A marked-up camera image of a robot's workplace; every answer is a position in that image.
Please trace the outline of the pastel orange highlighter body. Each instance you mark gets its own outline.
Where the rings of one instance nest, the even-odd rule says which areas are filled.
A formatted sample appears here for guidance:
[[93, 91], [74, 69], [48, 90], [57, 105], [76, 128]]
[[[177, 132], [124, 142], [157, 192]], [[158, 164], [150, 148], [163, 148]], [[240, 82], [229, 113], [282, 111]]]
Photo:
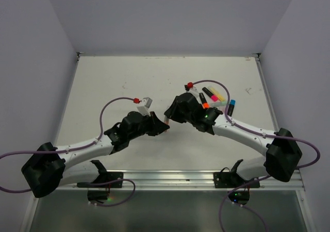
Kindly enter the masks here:
[[169, 125], [170, 119], [167, 116], [164, 116], [164, 123]]

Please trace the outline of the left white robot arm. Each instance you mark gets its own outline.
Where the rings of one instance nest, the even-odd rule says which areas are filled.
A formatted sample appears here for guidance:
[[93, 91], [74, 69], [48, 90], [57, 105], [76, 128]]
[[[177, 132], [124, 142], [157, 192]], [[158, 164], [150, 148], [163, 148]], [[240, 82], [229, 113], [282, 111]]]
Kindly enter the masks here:
[[155, 112], [142, 115], [132, 111], [122, 121], [92, 140], [71, 146], [53, 146], [50, 142], [41, 145], [21, 168], [31, 191], [36, 198], [52, 193], [71, 167], [96, 157], [111, 155], [128, 147], [137, 137], [157, 136], [170, 129], [157, 118]]

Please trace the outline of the black neon orange highlighter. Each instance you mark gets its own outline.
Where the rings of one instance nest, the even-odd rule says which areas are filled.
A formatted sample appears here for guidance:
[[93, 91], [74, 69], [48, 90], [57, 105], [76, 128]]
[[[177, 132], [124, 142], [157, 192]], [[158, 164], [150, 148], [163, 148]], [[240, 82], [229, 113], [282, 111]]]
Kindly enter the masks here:
[[204, 109], [209, 108], [209, 104], [208, 104], [208, 102], [207, 102], [207, 100], [206, 100], [204, 94], [203, 94], [203, 93], [199, 93], [199, 97], [200, 97], [200, 100], [201, 100], [201, 102], [202, 102], [202, 106], [203, 106], [203, 108], [204, 108]]

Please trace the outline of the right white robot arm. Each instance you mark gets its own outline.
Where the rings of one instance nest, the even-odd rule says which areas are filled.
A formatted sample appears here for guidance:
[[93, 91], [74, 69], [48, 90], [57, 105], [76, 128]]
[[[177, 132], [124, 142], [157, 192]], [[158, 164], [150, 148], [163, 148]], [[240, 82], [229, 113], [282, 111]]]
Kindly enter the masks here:
[[238, 160], [229, 172], [220, 175], [221, 180], [233, 187], [241, 187], [255, 178], [268, 175], [286, 183], [302, 157], [290, 131], [282, 128], [278, 132], [261, 130], [254, 134], [257, 128], [250, 125], [245, 131], [229, 121], [218, 108], [203, 107], [191, 93], [176, 96], [164, 114], [172, 121], [190, 123], [198, 131], [232, 139], [260, 153], [254, 159]]

